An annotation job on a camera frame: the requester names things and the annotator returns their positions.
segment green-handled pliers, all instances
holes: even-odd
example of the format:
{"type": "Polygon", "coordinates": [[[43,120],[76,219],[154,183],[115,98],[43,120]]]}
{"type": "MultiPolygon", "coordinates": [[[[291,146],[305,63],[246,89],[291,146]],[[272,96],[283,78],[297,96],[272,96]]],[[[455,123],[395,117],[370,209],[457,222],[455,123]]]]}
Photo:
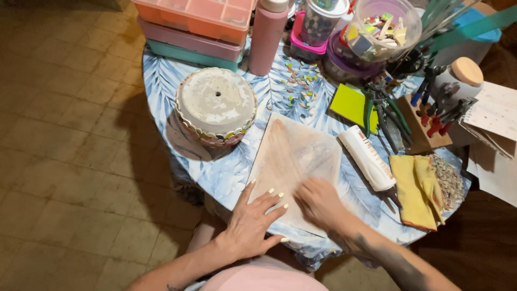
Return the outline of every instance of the green-handled pliers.
{"type": "Polygon", "coordinates": [[[412,146],[413,141],[411,141],[409,137],[409,135],[412,132],[409,129],[409,126],[407,126],[406,119],[400,112],[399,108],[396,106],[393,99],[388,97],[388,94],[384,91],[384,88],[380,84],[374,84],[370,82],[366,84],[365,89],[366,93],[369,95],[366,112],[364,114],[364,127],[366,128],[366,132],[364,134],[366,138],[369,138],[370,136],[370,115],[372,112],[372,108],[375,106],[375,111],[377,111],[377,116],[379,119],[379,126],[381,127],[381,130],[383,131],[384,136],[388,140],[388,143],[390,144],[393,151],[397,153],[398,149],[388,132],[388,127],[386,126],[386,119],[384,117],[384,114],[388,118],[390,118],[395,124],[395,126],[399,129],[402,138],[407,142],[408,146],[412,146]],[[393,115],[393,113],[386,109],[385,102],[388,104],[388,106],[391,106],[392,110],[399,118],[397,118],[397,116],[393,115]]]}

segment teal storage box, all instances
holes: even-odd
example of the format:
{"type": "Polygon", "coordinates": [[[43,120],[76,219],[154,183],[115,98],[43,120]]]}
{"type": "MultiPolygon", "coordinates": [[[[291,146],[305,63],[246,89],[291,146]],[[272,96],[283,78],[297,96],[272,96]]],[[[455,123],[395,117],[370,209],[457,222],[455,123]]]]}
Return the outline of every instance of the teal storage box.
{"type": "Polygon", "coordinates": [[[160,42],[152,39],[147,39],[147,43],[151,46],[151,50],[155,54],[172,57],[174,59],[187,61],[195,64],[200,64],[207,67],[218,67],[237,71],[240,61],[242,61],[242,53],[236,62],[220,59],[215,56],[200,54],[192,50],[187,50],[177,46],[170,45],[165,42],[160,42]]]}

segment hand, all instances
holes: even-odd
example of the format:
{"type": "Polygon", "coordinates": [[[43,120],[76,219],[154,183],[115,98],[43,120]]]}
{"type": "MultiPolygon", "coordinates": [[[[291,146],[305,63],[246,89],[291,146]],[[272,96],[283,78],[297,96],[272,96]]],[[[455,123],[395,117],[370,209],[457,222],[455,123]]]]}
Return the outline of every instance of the hand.
{"type": "Polygon", "coordinates": [[[289,241],[281,235],[264,239],[271,223],[287,212],[288,205],[285,204],[265,214],[269,208],[280,202],[283,193],[272,196],[271,189],[248,204],[254,186],[255,180],[244,188],[233,209],[228,228],[216,238],[225,249],[232,252],[234,260],[263,255],[279,242],[289,241]]]}
{"type": "Polygon", "coordinates": [[[325,231],[337,230],[340,223],[353,216],[339,199],[336,189],[322,178],[310,177],[302,182],[294,198],[304,217],[325,231]]]}

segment white tube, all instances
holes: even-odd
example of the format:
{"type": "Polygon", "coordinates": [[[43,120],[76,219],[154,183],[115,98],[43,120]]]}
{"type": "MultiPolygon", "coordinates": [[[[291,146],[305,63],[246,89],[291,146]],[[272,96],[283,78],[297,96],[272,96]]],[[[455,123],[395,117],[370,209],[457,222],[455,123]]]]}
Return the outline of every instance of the white tube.
{"type": "Polygon", "coordinates": [[[372,188],[385,191],[396,184],[395,177],[383,159],[377,154],[372,143],[364,136],[359,126],[354,125],[338,135],[345,148],[350,152],[372,188]]]}

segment round table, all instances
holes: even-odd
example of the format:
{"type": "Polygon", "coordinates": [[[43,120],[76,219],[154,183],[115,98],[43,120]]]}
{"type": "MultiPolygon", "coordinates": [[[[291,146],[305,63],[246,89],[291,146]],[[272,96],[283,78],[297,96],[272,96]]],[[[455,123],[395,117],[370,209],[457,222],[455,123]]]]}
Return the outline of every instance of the round table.
{"type": "MultiPolygon", "coordinates": [[[[182,131],[173,114],[177,86],[188,74],[203,67],[157,56],[148,46],[144,48],[143,75],[147,101],[152,118],[169,147],[174,178],[201,187],[208,194],[205,195],[208,197],[205,199],[205,206],[224,220],[231,215],[231,210],[245,186],[271,112],[279,112],[334,136],[348,128],[343,118],[327,111],[338,84],[325,78],[320,72],[320,63],[312,66],[289,58],[289,49],[283,40],[280,41],[269,75],[257,77],[250,73],[247,70],[247,57],[240,63],[237,73],[248,80],[256,92],[257,117],[255,125],[248,130],[244,139],[227,150],[201,146],[182,131]],[[317,77],[310,83],[310,87],[317,92],[318,98],[307,103],[308,109],[300,106],[298,102],[290,106],[289,96],[299,98],[301,86],[290,87],[289,89],[293,89],[294,92],[287,92],[288,87],[282,82],[291,75],[287,71],[287,64],[292,64],[294,69],[303,72],[304,75],[317,77]]],[[[411,92],[420,82],[422,78],[410,78],[396,89],[394,95],[400,97],[406,92],[411,92]]],[[[382,159],[388,162],[388,155],[394,153],[385,146],[388,143],[383,134],[372,135],[370,140],[382,159]]],[[[457,169],[461,169],[460,159],[450,151],[442,148],[435,152],[457,169]]],[[[354,164],[354,161],[342,155],[337,188],[341,198],[354,207],[356,214],[369,226],[398,244],[408,245],[423,237],[426,232],[401,224],[398,209],[391,201],[380,200],[370,192],[369,185],[364,184],[362,174],[354,169],[354,164]]],[[[463,180],[464,199],[470,188],[470,181],[466,178],[463,180]]],[[[445,211],[442,216],[449,217],[456,209],[445,211]]],[[[346,252],[328,238],[318,237],[280,222],[274,222],[269,232],[288,237],[290,241],[287,246],[296,251],[300,263],[312,270],[318,269],[323,259],[346,252]]]]}

